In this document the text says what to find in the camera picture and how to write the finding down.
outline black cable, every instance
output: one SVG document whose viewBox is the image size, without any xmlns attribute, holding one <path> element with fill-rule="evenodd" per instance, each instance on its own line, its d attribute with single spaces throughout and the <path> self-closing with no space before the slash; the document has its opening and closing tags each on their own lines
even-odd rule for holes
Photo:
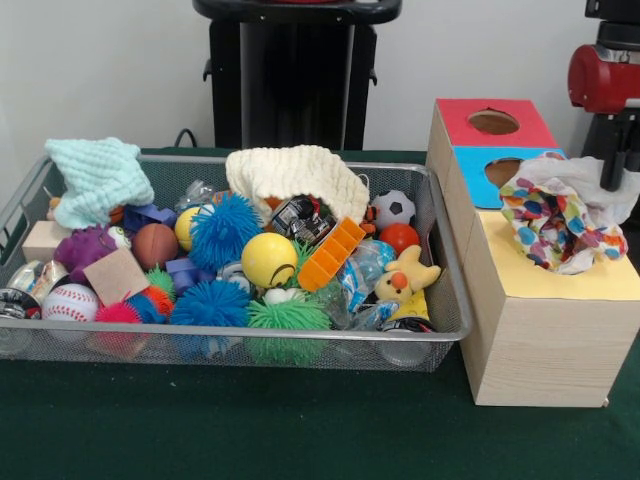
<svg viewBox="0 0 640 480">
<path fill-rule="evenodd" d="M 182 130 L 180 130 L 180 133 L 178 134 L 178 138 L 176 138 L 176 141 L 173 144 L 173 146 L 174 147 L 180 146 L 180 142 L 182 141 L 182 137 L 184 137 L 185 133 L 189 135 L 189 138 L 191 139 L 191 145 L 193 146 L 193 148 L 198 148 L 198 142 L 196 141 L 196 137 L 193 134 L 193 132 L 188 128 L 183 128 Z"/>
</svg>

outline baseball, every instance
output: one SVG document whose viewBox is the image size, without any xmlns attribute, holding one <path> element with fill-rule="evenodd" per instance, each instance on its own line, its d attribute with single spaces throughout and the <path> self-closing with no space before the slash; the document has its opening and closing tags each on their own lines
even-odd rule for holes
<svg viewBox="0 0 640 480">
<path fill-rule="evenodd" d="M 99 306 L 98 296 L 90 288 L 75 283 L 62 285 L 45 298 L 42 304 L 42 319 L 93 322 Z M 73 330 L 49 330 L 49 333 L 65 342 L 77 342 L 89 335 L 89 332 Z"/>
</svg>

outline cream knitted cloth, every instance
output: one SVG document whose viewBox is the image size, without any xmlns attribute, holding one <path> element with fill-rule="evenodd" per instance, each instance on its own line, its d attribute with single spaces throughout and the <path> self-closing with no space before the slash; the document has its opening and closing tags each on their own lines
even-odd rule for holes
<svg viewBox="0 0 640 480">
<path fill-rule="evenodd" d="M 268 197 L 287 199 L 313 195 L 338 220 L 360 223 L 369 203 L 369 188 L 342 159 L 323 147 L 239 150 L 227 157 L 227 181 L 234 193 L 254 204 L 263 226 L 271 220 Z"/>
</svg>

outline colorful dotted fabric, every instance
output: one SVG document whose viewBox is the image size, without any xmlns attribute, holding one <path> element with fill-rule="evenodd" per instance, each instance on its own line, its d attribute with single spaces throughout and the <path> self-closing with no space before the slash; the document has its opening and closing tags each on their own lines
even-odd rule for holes
<svg viewBox="0 0 640 480">
<path fill-rule="evenodd" d="M 596 254 L 618 259 L 627 253 L 622 229 L 596 225 L 576 191 L 560 181 L 534 185 L 516 175 L 500 196 L 516 241 L 542 268 L 579 273 L 591 267 Z"/>
</svg>

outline red box lid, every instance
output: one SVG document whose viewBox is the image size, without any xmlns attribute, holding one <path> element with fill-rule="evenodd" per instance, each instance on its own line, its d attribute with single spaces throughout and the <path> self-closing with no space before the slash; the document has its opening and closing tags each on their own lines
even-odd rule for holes
<svg viewBox="0 0 640 480">
<path fill-rule="evenodd" d="M 439 98 L 436 104 L 454 147 L 559 148 L 530 100 Z"/>
</svg>

